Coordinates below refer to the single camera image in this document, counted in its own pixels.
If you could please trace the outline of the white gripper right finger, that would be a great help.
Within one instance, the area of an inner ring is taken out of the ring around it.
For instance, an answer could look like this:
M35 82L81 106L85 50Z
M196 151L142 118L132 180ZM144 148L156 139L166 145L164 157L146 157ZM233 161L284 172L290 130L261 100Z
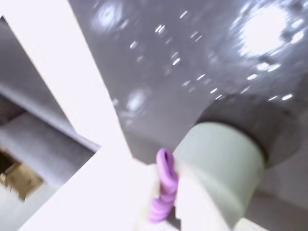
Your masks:
M231 231L232 194L221 166L198 166L176 159L179 183L176 217L182 231Z

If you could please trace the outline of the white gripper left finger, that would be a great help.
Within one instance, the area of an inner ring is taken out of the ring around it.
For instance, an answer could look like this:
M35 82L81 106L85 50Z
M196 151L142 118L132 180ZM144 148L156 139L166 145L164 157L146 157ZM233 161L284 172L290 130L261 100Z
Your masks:
M159 195L158 167L142 163L122 163L120 167L120 228L141 231L148 223L152 200Z

